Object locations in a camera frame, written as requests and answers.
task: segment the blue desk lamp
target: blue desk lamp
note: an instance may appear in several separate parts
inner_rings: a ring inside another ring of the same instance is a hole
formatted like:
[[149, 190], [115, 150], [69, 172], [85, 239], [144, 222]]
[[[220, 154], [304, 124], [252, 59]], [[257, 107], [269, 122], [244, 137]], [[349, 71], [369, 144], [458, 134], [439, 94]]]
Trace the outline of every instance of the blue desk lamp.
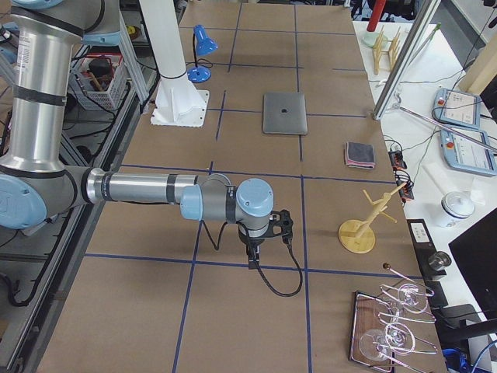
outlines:
[[205, 66], [199, 66], [197, 56], [207, 56], [217, 49], [217, 44], [214, 40], [210, 39], [207, 31], [202, 25], [193, 27], [193, 58], [195, 60], [195, 67], [188, 70], [188, 80], [194, 83], [201, 83], [209, 80], [210, 69]]

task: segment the white cylindrical container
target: white cylindrical container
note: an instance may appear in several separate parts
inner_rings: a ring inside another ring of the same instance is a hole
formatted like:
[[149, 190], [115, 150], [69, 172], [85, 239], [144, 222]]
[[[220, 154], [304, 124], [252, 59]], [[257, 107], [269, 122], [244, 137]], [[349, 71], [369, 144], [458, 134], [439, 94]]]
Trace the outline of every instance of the white cylindrical container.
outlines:
[[435, 224], [442, 228], [454, 227], [474, 212], [471, 199], [461, 192], [450, 192], [442, 198], [442, 208], [435, 217]]

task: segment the jar lid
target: jar lid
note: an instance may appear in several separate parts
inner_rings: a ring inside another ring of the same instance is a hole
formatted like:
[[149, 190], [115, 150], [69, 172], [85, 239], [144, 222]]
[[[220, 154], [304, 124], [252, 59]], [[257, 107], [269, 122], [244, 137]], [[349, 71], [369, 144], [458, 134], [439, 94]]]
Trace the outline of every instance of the jar lid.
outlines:
[[474, 213], [473, 201], [462, 192], [447, 193], [442, 199], [443, 209], [455, 218], [465, 219]]

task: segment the gray laptop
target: gray laptop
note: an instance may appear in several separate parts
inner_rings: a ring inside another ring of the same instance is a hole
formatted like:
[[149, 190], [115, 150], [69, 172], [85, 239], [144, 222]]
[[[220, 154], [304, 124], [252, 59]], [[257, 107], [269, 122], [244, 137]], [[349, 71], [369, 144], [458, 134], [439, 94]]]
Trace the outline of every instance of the gray laptop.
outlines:
[[265, 134], [308, 134], [304, 94], [265, 93], [262, 132]]

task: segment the plastic crate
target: plastic crate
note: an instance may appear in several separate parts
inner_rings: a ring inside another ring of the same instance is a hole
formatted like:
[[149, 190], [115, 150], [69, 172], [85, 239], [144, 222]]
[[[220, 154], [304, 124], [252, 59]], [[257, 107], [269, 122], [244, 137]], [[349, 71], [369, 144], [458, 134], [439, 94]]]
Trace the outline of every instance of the plastic crate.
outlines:
[[[95, 90], [92, 85], [92, 78], [88, 74], [89, 63], [95, 58], [109, 59], [113, 66], [113, 77], [104, 92]], [[123, 96], [126, 86], [127, 69], [121, 54], [87, 54], [73, 65], [69, 77], [69, 86], [76, 95], [80, 105], [85, 110], [101, 110], [92, 102], [95, 101], [108, 110], [115, 110], [119, 107], [119, 102]]]

